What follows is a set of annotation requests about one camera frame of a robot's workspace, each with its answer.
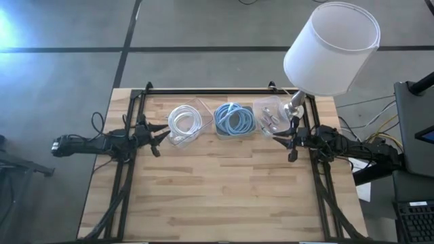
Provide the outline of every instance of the black metal frame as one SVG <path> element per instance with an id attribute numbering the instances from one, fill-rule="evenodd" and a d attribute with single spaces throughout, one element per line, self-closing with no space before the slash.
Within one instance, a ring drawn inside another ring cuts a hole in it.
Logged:
<path id="1" fill-rule="evenodd" d="M 297 89 L 287 89 L 290 94 L 297 92 Z M 174 94 L 195 94 L 195 95 L 212 95 L 212 94 L 285 94 L 282 89 L 150 89 L 147 92 L 145 90 L 133 89 L 130 95 L 130 103 L 128 105 L 128 113 L 125 124 L 125 129 L 130 130 L 132 113 L 134 110 L 134 105 L 136 99 L 140 97 L 138 114 L 143 113 L 145 95 L 174 95 Z M 314 126 L 319 126 L 319 115 L 317 111 L 317 106 L 315 103 L 314 96 L 307 96 L 307 100 L 311 104 L 311 111 L 313 114 Z M 307 111 L 306 104 L 303 104 L 304 110 Z M 308 112 L 303 115 L 303 122 L 305 127 L 310 128 Z M 330 172 L 330 165 L 328 163 L 323 164 L 325 184 L 323 185 L 320 173 L 318 169 L 318 162 L 313 156 L 313 151 L 309 149 L 309 154 L 311 156 L 311 165 L 313 171 L 313 180 L 315 182 L 315 191 L 317 194 L 319 217 L 321 218 L 321 225 L 323 229 L 323 237 L 325 241 L 335 242 L 335 243 L 389 243 L 380 241 L 371 241 L 363 238 L 361 235 L 355 235 L 355 229 L 349 224 L 349 221 L 345 218 L 344 214 L 339 210 L 336 202 L 336 195 L 334 192 L 332 175 Z M 91 232 L 91 235 L 86 236 L 84 239 L 77 239 L 76 241 L 65 242 L 65 243 L 120 243 L 123 240 L 123 233 L 125 230 L 125 223 L 127 218 L 128 200 L 130 197 L 130 190 L 132 186 L 132 178 L 134 172 L 135 157 L 129 162 L 119 162 L 117 165 L 117 170 L 115 174 L 115 180 L 113 182 L 113 190 L 111 196 L 111 204 L 107 212 L 103 215 L 101 221 L 97 224 L 97 231 Z M 127 177 L 125 183 L 121 187 L 121 175 L 123 166 L 128 165 Z M 330 234 L 330 227 L 328 224 L 328 217 L 326 212 L 326 205 L 324 201 L 329 205 L 332 210 L 333 223 L 336 230 L 336 236 L 333 237 Z M 117 230 L 117 235 L 112 237 L 112 226 L 113 226 L 113 216 L 116 209 L 121 205 L 121 215 L 119 219 L 119 227 Z M 346 239 L 343 235 L 342 226 L 346 226 L 346 230 L 351 238 Z M 102 230 L 104 231 L 104 236 L 102 239 L 98 239 Z M 171 242 L 150 242 L 150 243 L 171 243 Z"/>

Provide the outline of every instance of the coiled cable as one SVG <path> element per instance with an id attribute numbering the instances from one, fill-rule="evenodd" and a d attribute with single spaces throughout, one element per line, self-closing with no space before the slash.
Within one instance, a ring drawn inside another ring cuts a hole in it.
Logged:
<path id="1" fill-rule="evenodd" d="M 230 118 L 235 114 L 239 117 L 238 124 L 231 126 Z M 217 108 L 215 115 L 217 128 L 230 136 L 246 134 L 255 128 L 253 113 L 238 103 L 223 104 Z"/>
<path id="2" fill-rule="evenodd" d="M 193 124 L 188 131 L 181 130 L 178 123 L 181 120 L 192 118 Z M 170 138 L 175 142 L 180 141 L 193 141 L 199 135 L 197 133 L 202 128 L 202 117 L 196 108 L 190 105 L 182 105 L 175 108 L 168 117 L 168 124 L 170 128 Z"/>

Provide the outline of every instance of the concrete floor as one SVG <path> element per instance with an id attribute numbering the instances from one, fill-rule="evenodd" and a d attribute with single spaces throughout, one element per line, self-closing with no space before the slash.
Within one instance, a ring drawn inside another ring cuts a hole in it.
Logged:
<path id="1" fill-rule="evenodd" d="M 134 0 L 0 0 L 0 48 L 122 47 Z M 434 45 L 434 16 L 424 0 L 352 0 L 380 24 L 382 46 Z M 287 46 L 318 3 L 309 0 L 143 1 L 133 47 Z M 288 86 L 284 52 L 129 54 L 120 87 Z M 52 178 L 35 175 L 20 210 L 14 242 L 49 243 L 75 238 L 95 156 L 54 158 L 62 134 L 93 136 L 90 115 L 106 112 L 120 53 L 0 54 L 0 134 L 7 149 L 55 167 Z M 434 52 L 377 52 L 337 107 L 393 94 L 397 81 L 417 81 L 433 71 Z M 338 108 L 351 126 L 367 123 L 392 98 Z M 355 130 L 361 137 L 396 114 Z M 399 129 L 390 131 L 400 138 Z M 370 236 L 392 241 L 391 179 L 373 183 L 362 203 Z"/>

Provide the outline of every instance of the plastic container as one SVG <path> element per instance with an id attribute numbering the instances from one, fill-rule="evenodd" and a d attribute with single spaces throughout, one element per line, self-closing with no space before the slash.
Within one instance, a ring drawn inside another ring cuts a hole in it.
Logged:
<path id="1" fill-rule="evenodd" d="M 214 117 L 209 108 L 198 98 L 175 108 L 168 117 L 169 141 L 184 148 L 200 134 L 210 129 Z"/>
<path id="2" fill-rule="evenodd" d="M 264 136 L 269 137 L 272 136 L 272 133 L 285 131 L 290 128 L 290 121 L 288 117 L 283 116 L 279 112 L 279 107 L 281 103 L 282 101 L 278 96 L 269 96 L 266 98 L 256 99 L 255 101 L 253 101 L 253 114 L 255 116 L 256 126 L 258 129 L 261 130 Z M 269 129 L 268 125 L 264 124 L 264 121 L 262 119 L 264 116 L 266 116 L 263 111 L 264 108 L 268 108 L 270 114 L 273 115 L 275 118 L 279 119 L 279 123 L 277 125 L 272 124 L 272 126 L 276 128 L 274 131 Z M 270 132 L 270 134 L 265 133 L 264 130 L 261 129 L 260 123 L 265 125 L 265 129 L 267 129 Z"/>
<path id="3" fill-rule="evenodd" d="M 251 106 L 243 106 L 243 108 L 249 110 L 250 112 L 253 112 L 252 107 Z M 239 122 L 239 117 L 238 116 L 231 116 L 229 117 L 229 123 L 233 126 L 235 126 L 236 124 L 238 124 Z M 254 128 L 251 130 L 251 132 L 245 133 L 245 134 L 240 134 L 240 135 L 229 135 L 228 133 L 222 131 L 221 129 L 219 129 L 217 127 L 217 125 L 215 125 L 216 128 L 216 134 L 218 139 L 220 140 L 229 140 L 229 139 L 234 139 L 234 138 L 244 138 L 244 137 L 248 137 L 251 136 L 255 133 L 256 131 L 256 124 L 254 126 Z"/>
<path id="4" fill-rule="evenodd" d="M 380 27 L 372 14 L 350 3 L 325 3 L 313 11 L 283 67 L 300 90 L 335 96 L 349 90 L 379 45 Z"/>

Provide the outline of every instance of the white lamp shade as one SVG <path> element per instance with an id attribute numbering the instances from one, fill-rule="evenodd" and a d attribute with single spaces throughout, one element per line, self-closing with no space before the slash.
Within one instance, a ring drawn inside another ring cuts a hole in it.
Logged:
<path id="1" fill-rule="evenodd" d="M 298 89 L 335 96 L 349 90 L 379 43 L 380 27 L 369 12 L 349 3 L 325 3 L 313 11 L 283 67 Z"/>

